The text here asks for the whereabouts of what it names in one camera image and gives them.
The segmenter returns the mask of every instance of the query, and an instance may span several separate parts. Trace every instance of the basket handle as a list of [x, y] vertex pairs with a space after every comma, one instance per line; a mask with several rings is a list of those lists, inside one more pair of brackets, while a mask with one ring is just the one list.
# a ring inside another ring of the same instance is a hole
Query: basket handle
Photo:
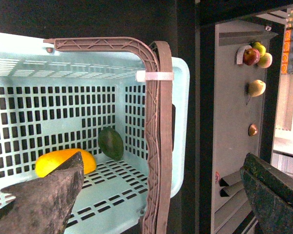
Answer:
[[[144, 63], [146, 72], [172, 72], [171, 51], [164, 41], [150, 47], [129, 37], [45, 39], [61, 52], [131, 52]], [[165, 234], [172, 176], [172, 81], [146, 81], [148, 143], [147, 210], [141, 218], [143, 234]]]
[[[159, 72], [172, 72], [171, 51], [167, 42], [155, 41], [150, 47], [159, 60]], [[172, 177], [172, 81], [147, 81], [146, 87], [149, 191], [142, 232], [165, 234]]]

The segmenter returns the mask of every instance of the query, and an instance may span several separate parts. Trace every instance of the plastic basket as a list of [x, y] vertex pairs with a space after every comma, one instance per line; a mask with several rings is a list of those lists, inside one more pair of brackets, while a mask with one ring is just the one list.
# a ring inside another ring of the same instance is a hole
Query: plastic basket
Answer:
[[[0, 189], [37, 178], [36, 159], [50, 151], [82, 148], [96, 171], [85, 175], [65, 233], [117, 234], [138, 223], [147, 205], [146, 83], [141, 59], [128, 52], [47, 52], [42, 39], [0, 33]], [[173, 197], [183, 180], [189, 71], [172, 58], [176, 107]], [[111, 126], [122, 136], [115, 162], [97, 144]], [[14, 197], [0, 192], [0, 208]]]

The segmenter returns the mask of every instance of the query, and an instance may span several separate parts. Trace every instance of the green avocado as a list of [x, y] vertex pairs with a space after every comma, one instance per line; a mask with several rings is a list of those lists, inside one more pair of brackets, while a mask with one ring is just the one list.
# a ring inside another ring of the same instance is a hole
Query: green avocado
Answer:
[[106, 127], [99, 132], [98, 145], [106, 156], [115, 161], [121, 160], [124, 155], [122, 137], [111, 127]]

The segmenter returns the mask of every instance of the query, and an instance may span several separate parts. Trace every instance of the shelf unit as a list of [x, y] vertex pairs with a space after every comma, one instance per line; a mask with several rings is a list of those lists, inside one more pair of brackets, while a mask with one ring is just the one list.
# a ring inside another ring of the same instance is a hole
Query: shelf unit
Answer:
[[[269, 32], [265, 29], [267, 25], [272, 28]], [[200, 43], [204, 45], [200, 54], [200, 187], [205, 188], [199, 195], [200, 213], [205, 212], [200, 214], [202, 233], [232, 233], [246, 219], [255, 225], [254, 214], [243, 196], [244, 189], [231, 197], [221, 197], [222, 188], [215, 184], [215, 173], [224, 177], [239, 171], [248, 152], [267, 162], [271, 160], [279, 86], [275, 77], [280, 74], [284, 29], [284, 24], [249, 17], [206, 25], [200, 31]], [[239, 34], [240, 37], [224, 40], [225, 36]], [[262, 41], [272, 54], [275, 62], [269, 69], [235, 64], [238, 48], [254, 40]], [[211, 50], [215, 51], [214, 57], [206, 53]], [[266, 91], [246, 105], [245, 85], [256, 79], [266, 82]], [[258, 126], [260, 134], [249, 137], [247, 131], [252, 123]]]
[[274, 136], [293, 141], [293, 74], [280, 75]]

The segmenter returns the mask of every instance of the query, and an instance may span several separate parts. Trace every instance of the dark wall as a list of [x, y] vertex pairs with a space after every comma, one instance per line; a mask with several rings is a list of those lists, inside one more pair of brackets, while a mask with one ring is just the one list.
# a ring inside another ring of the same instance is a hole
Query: dark wall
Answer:
[[0, 32], [39, 37], [167, 41], [177, 54], [174, 0], [0, 0]]

